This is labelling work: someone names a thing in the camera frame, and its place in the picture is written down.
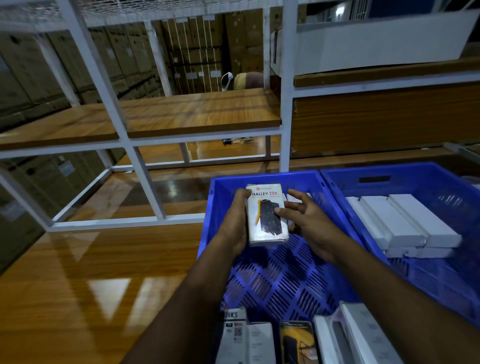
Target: blue crate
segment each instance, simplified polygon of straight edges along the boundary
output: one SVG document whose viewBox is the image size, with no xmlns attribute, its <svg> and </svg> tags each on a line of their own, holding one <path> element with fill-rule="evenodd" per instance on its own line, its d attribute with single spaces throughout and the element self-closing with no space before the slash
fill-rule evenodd
<svg viewBox="0 0 480 364">
<path fill-rule="evenodd" d="M 216 234 L 238 188 L 280 183 L 282 191 L 309 192 L 313 200 L 346 234 L 360 241 L 326 183 L 316 170 L 213 178 L 198 256 Z M 250 248 L 232 268 L 222 308 L 246 307 L 250 321 L 311 320 L 333 313 L 340 300 L 358 302 L 341 273 L 315 256 L 305 240 L 292 234 L 273 249 Z"/>
<path fill-rule="evenodd" d="M 367 250 L 439 303 L 480 327 L 480 191 L 435 163 L 322 170 Z M 412 194 L 463 236 L 447 259 L 387 259 L 345 197 Z"/>
</svg>

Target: hand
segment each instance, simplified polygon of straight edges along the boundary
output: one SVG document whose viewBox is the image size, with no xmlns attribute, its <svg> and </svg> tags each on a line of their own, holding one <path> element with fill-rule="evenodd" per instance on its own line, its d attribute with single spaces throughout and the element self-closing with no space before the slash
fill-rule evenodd
<svg viewBox="0 0 480 364">
<path fill-rule="evenodd" d="M 243 188 L 239 188 L 235 192 L 232 205 L 218 229 L 217 236 L 232 244 L 234 258 L 243 251 L 247 243 L 245 199 L 250 197 L 251 194 L 251 190 L 244 190 Z"/>
<path fill-rule="evenodd" d="M 295 223 L 288 230 L 302 236 L 315 254 L 327 262 L 335 263 L 340 246 L 351 239 L 306 193 L 295 190 L 288 190 L 288 193 L 302 203 L 286 201 L 286 208 L 277 207 L 275 213 Z"/>
</svg>

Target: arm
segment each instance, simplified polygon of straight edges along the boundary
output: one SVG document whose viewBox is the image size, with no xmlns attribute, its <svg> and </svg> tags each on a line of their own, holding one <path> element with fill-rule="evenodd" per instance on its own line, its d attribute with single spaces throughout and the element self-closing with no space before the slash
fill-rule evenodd
<svg viewBox="0 0 480 364">
<path fill-rule="evenodd" d="M 202 363 L 234 259 L 247 241 L 239 189 L 218 233 L 121 364 Z"/>
<path fill-rule="evenodd" d="M 480 331 L 345 235 L 307 194 L 288 193 L 302 203 L 285 202 L 277 214 L 340 269 L 405 363 L 480 363 Z"/>
</svg>

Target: warehouse shelving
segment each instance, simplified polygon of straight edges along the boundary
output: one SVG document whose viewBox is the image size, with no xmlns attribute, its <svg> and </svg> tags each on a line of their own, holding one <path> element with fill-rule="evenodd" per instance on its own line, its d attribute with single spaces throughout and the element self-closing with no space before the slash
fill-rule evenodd
<svg viewBox="0 0 480 364">
<path fill-rule="evenodd" d="M 457 72 L 422 77 L 403 77 L 340 85 L 294 87 L 294 54 L 297 7 L 315 0 L 0 0 L 0 31 L 36 34 L 36 41 L 52 69 L 72 109 L 36 121 L 0 135 L 0 158 L 97 150 L 105 170 L 54 218 L 11 177 L 0 169 L 0 182 L 46 231 L 73 231 L 101 228 L 152 226 L 202 222 L 204 214 L 165 214 L 148 169 L 225 163 L 229 160 L 257 160 L 276 157 L 270 153 L 270 136 L 280 135 L 280 171 L 288 171 L 293 98 L 384 90 L 423 85 L 480 81 L 480 72 Z M 270 8 L 283 6 L 282 80 L 280 103 L 269 88 Z M 163 55 L 156 40 L 153 20 L 166 20 L 224 12 L 263 9 L 264 12 L 264 85 L 267 90 L 230 91 L 172 96 Z M 119 102 L 105 66 L 89 34 L 88 27 L 143 22 L 167 98 Z M 102 105 L 79 106 L 72 85 L 55 52 L 41 33 L 68 29 L 80 51 Z M 141 108 L 148 119 L 135 120 L 129 108 Z M 237 119 L 232 122 L 232 115 Z M 265 136 L 266 153 L 242 158 L 190 160 L 186 142 L 242 136 Z M 183 161 L 146 164 L 138 147 L 179 143 Z M 131 165 L 114 166 L 105 149 L 124 148 Z M 134 170 L 154 216 L 106 220 L 63 221 L 68 210 L 97 183 L 114 171 Z"/>
</svg>

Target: headphones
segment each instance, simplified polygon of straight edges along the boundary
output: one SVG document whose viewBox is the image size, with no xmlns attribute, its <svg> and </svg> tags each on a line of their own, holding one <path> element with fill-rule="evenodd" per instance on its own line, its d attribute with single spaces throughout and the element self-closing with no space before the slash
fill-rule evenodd
<svg viewBox="0 0 480 364">
<path fill-rule="evenodd" d="M 221 84 L 222 84 L 222 91 L 227 91 L 228 86 L 230 86 L 230 82 L 233 80 L 233 73 L 227 72 L 222 76 Z"/>
</svg>

